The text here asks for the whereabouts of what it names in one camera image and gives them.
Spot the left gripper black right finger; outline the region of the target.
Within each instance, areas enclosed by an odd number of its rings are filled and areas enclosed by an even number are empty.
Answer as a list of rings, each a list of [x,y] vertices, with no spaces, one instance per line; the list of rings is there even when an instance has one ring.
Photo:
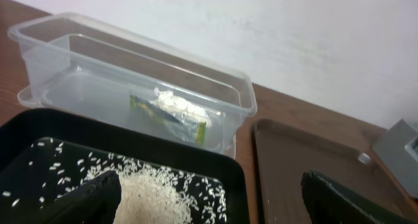
[[[300,184],[312,223],[414,224],[318,171],[305,172]]]

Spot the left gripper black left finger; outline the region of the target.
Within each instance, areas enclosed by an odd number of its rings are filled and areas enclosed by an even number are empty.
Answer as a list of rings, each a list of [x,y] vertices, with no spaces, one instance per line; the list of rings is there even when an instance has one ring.
[[[38,211],[33,223],[112,224],[121,202],[121,184],[107,171]]]

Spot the pile of rice grains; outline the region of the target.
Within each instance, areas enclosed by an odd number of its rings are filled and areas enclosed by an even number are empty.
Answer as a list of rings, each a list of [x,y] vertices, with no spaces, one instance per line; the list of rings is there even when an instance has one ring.
[[[1,218],[27,214],[102,173],[116,172],[115,223],[226,223],[227,199],[215,179],[53,138],[23,149],[1,173]]]

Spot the yellow snack wrapper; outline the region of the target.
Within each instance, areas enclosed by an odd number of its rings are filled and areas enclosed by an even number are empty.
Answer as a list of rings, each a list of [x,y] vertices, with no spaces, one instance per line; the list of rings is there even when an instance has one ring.
[[[170,113],[151,102],[130,94],[130,104],[141,109],[148,117],[161,124],[170,134],[183,141],[202,146],[206,136],[206,123],[191,116]]]

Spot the grey dishwasher rack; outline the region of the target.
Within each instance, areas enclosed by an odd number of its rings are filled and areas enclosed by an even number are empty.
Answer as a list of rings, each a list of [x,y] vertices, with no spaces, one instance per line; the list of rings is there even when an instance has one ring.
[[[408,195],[417,199],[417,122],[400,120],[372,149]]]

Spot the brown serving tray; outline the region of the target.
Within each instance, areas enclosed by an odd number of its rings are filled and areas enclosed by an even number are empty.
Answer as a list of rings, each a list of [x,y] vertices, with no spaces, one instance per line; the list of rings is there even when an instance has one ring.
[[[378,161],[362,152],[273,120],[252,126],[262,223],[310,223],[300,182],[316,170],[384,209],[417,221],[417,209]]]

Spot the black tray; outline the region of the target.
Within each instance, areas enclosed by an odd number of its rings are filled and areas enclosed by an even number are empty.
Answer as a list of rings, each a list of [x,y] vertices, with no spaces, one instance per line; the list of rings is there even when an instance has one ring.
[[[27,110],[1,126],[1,171],[15,170],[30,145],[47,137],[216,178],[226,190],[227,222],[250,222],[244,171],[234,159],[58,110]]]

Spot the clear plastic bin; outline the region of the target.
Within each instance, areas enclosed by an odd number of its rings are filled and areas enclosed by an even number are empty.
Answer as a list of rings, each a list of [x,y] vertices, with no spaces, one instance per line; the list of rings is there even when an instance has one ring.
[[[77,13],[11,26],[29,85],[18,94],[29,108],[55,108],[229,157],[236,132],[257,112],[248,75],[162,42]],[[205,109],[212,120],[202,146],[183,141],[130,104],[130,94],[151,102],[154,89]]]

